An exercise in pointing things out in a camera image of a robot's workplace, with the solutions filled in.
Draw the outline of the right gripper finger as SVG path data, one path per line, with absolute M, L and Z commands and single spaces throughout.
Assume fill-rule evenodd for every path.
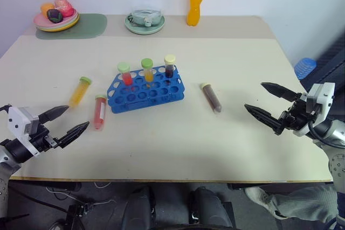
M 295 93 L 292 90 L 289 90 L 286 87 L 283 87 L 276 83 L 271 82 L 262 82 L 261 85 L 272 95 L 283 98 L 289 102 L 294 102 L 298 100 L 301 96 L 300 93 Z
M 249 104 L 244 104 L 244 107 L 259 122 L 271 128 L 276 135 L 280 135 L 283 132 L 283 123 L 275 119 L 269 112 Z

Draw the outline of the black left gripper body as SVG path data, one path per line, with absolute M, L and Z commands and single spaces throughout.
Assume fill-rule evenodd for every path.
M 53 138 L 50 131 L 43 124 L 39 124 L 36 133 L 30 135 L 30 143 L 39 152 L 47 152 L 57 147 L 64 148 L 62 142 L 57 138 Z

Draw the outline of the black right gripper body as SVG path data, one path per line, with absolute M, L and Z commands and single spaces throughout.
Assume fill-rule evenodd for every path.
M 296 100 L 287 111 L 283 111 L 279 122 L 289 130 L 301 130 L 309 121 L 315 121 L 315 116 L 307 112 L 306 94 L 297 94 Z

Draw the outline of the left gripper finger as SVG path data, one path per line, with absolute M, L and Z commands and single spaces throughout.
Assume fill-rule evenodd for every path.
M 68 105 L 64 106 L 56 106 L 48 111 L 43 112 L 38 116 L 39 123 L 46 123 L 55 120 L 59 116 L 61 116 L 65 111 L 69 109 Z
M 58 146 L 61 148 L 65 148 L 73 141 L 75 141 L 89 126 L 89 121 L 76 125 L 71 130 L 69 130 L 65 136 L 58 139 L 57 143 Z

